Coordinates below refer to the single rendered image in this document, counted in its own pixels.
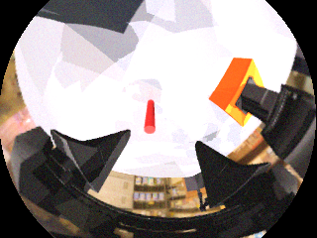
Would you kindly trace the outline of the red peg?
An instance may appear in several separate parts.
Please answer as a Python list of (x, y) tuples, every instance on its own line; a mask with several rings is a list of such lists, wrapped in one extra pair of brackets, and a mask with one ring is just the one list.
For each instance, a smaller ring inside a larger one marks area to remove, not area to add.
[(155, 131), (155, 104), (153, 100), (148, 100), (146, 111), (146, 128), (144, 128), (148, 134)]

